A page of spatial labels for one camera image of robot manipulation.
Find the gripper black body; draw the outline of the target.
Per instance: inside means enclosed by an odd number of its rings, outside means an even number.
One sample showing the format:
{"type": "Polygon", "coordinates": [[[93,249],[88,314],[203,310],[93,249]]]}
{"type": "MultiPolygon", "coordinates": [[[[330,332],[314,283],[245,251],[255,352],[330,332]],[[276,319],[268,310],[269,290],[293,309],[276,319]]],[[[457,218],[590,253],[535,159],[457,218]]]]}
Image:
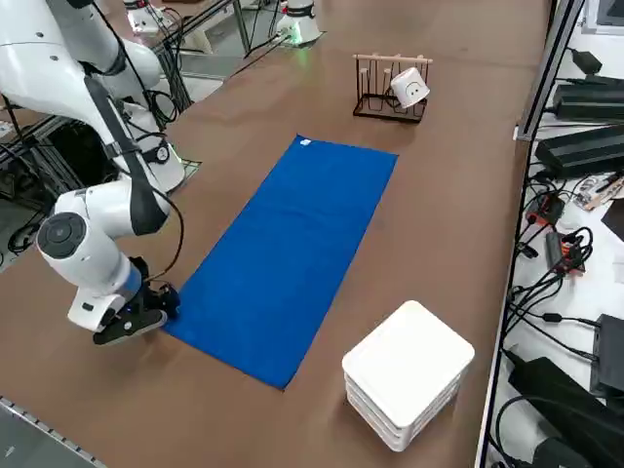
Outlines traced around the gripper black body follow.
{"type": "Polygon", "coordinates": [[[127,309],[130,317],[137,320],[165,320],[166,313],[160,296],[146,282],[149,273],[146,261],[141,256],[130,256],[129,261],[131,270],[127,280],[127,309]]]}

